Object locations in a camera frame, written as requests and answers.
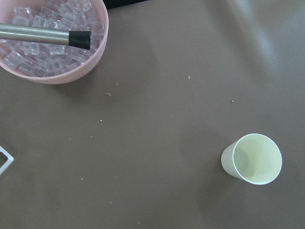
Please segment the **cream white cup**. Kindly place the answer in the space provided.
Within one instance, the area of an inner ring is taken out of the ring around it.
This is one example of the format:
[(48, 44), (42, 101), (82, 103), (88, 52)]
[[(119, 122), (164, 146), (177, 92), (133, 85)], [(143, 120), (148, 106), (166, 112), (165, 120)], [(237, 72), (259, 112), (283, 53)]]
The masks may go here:
[(262, 134), (247, 134), (230, 144), (221, 155), (226, 173), (253, 185), (273, 182), (282, 169), (277, 144)]

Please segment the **steel muddler black tip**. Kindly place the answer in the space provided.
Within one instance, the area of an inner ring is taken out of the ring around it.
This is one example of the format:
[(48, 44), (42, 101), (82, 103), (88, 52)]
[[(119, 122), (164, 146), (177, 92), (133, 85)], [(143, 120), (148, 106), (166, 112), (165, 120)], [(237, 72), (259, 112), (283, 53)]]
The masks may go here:
[(66, 45), (89, 50), (90, 31), (63, 31), (15, 24), (0, 24), (0, 38), (6, 40)]

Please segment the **pink bowl of ice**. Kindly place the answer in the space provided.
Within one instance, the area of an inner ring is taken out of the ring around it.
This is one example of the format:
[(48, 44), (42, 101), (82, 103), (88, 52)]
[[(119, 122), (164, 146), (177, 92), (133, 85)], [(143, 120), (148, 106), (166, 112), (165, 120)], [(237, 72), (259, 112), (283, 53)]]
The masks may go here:
[[(14, 7), (29, 6), (33, 8), (39, 8), (45, 2), (46, 2), (45, 0), (28, 0), (28, 1), (2, 0), (0, 2), (0, 19), (2, 21), (8, 19), (10, 17), (10, 11)], [(41, 84), (63, 84), (63, 83), (73, 82), (75, 80), (84, 77), (98, 64), (98, 62), (102, 58), (102, 55), (106, 47), (108, 30), (109, 30), (109, 17), (104, 2), (102, 0), (93, 0), (92, 4), (94, 8), (97, 10), (97, 18), (105, 22), (105, 34), (95, 53), (84, 64), (64, 74), (50, 76), (50, 77), (29, 77), (23, 75), (19, 71), (11, 69), (6, 63), (4, 63), (3, 57), (0, 58), (0, 66), (17, 77)]]

